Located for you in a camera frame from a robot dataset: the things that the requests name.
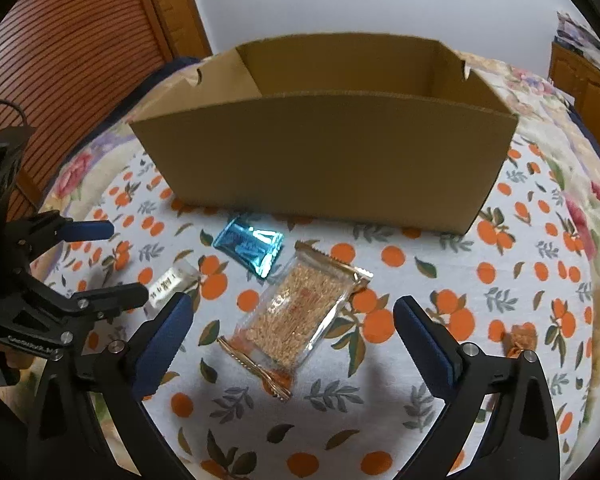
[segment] cardboard box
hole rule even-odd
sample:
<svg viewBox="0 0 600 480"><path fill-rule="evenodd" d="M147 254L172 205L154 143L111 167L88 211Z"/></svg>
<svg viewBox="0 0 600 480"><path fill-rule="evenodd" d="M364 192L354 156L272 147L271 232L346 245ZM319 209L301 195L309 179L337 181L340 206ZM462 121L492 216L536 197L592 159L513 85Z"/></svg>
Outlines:
<svg viewBox="0 0 600 480"><path fill-rule="evenodd" d="M199 74L131 124L194 205L464 234L517 125L453 51L423 38L285 36Z"/></svg>

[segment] silver bolt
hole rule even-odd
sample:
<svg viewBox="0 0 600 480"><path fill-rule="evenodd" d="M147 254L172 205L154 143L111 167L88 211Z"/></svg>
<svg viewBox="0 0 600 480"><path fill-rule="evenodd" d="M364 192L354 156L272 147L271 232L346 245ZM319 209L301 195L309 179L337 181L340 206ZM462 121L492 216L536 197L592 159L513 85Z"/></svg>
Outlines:
<svg viewBox="0 0 600 480"><path fill-rule="evenodd" d="M116 339L107 345L107 350L112 354L119 354L125 349L125 342L120 339Z"/></svg>
<svg viewBox="0 0 600 480"><path fill-rule="evenodd" d="M480 349L473 343L465 343L462 345L462 351L469 357L477 356L480 353Z"/></svg>
<svg viewBox="0 0 600 480"><path fill-rule="evenodd" d="M522 355L530 363L535 363L536 361L538 361L538 356L532 350L525 350L524 352L522 352Z"/></svg>
<svg viewBox="0 0 600 480"><path fill-rule="evenodd" d="M63 355L64 352L61 349L56 348L53 352L51 352L49 359L51 359L52 361L59 361L60 359L62 359Z"/></svg>
<svg viewBox="0 0 600 480"><path fill-rule="evenodd" d="M68 330L66 332L62 332L62 334L60 336L60 342L63 345L68 345L73 340L74 340L74 335L71 332L69 332Z"/></svg>

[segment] louvered closet door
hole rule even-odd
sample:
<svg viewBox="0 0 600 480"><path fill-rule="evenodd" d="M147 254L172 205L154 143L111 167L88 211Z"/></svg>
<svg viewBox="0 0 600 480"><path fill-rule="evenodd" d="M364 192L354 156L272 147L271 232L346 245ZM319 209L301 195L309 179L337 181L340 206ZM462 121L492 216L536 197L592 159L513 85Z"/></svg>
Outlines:
<svg viewBox="0 0 600 480"><path fill-rule="evenodd" d="M37 128L24 171L42 190L71 149L171 59L150 0L19 0L0 24L0 98ZM17 124L0 107L0 127ZM10 218L32 212L19 190Z"/></svg>

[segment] blue candy wrapper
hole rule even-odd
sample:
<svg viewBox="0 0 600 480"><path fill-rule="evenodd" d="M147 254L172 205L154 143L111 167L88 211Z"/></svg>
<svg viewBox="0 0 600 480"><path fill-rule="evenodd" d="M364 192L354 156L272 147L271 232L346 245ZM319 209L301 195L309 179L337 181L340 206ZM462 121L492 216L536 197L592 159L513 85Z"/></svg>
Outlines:
<svg viewBox="0 0 600 480"><path fill-rule="evenodd" d="M213 246L264 280L282 248L284 237L277 231L251 226L249 216L242 215L225 226Z"/></svg>

